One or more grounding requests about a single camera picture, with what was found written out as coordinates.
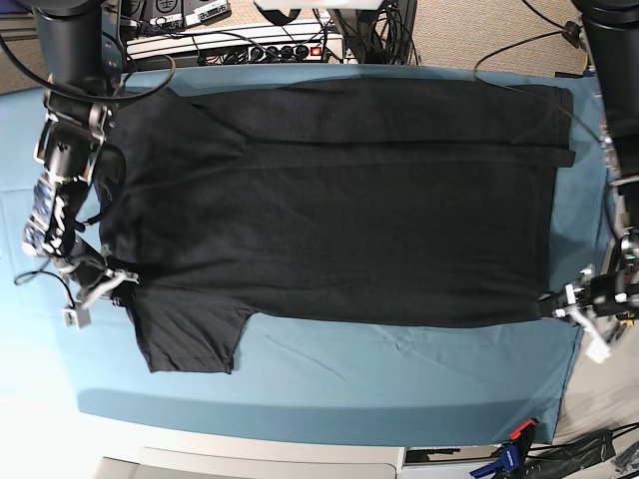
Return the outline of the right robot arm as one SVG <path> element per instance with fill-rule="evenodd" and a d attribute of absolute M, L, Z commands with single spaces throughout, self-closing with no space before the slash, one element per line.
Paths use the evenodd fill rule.
<path fill-rule="evenodd" d="M 65 319 L 89 320 L 89 307 L 112 298 L 137 275 L 115 268 L 80 236 L 114 209 L 124 191 L 126 161 L 108 141 L 114 116 L 126 102 L 124 50 L 104 30 L 102 1 L 28 1 L 48 78 L 44 88 L 45 124 L 34 158 L 43 167 L 33 191 L 33 207 L 23 233 L 23 249 L 44 256 L 56 268 L 67 291 Z"/>

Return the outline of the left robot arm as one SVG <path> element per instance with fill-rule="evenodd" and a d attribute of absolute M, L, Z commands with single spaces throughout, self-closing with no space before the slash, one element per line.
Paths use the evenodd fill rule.
<path fill-rule="evenodd" d="M 544 318 L 580 326 L 590 345 L 607 355 L 615 329 L 602 329 L 599 318 L 638 318 L 638 3 L 575 1 L 581 14 L 587 51 L 598 77 L 605 109 L 600 141 L 612 181 L 606 187 L 623 201 L 626 214 L 615 241 L 618 266 L 595 275 L 585 268 L 578 279 L 538 301 Z"/>

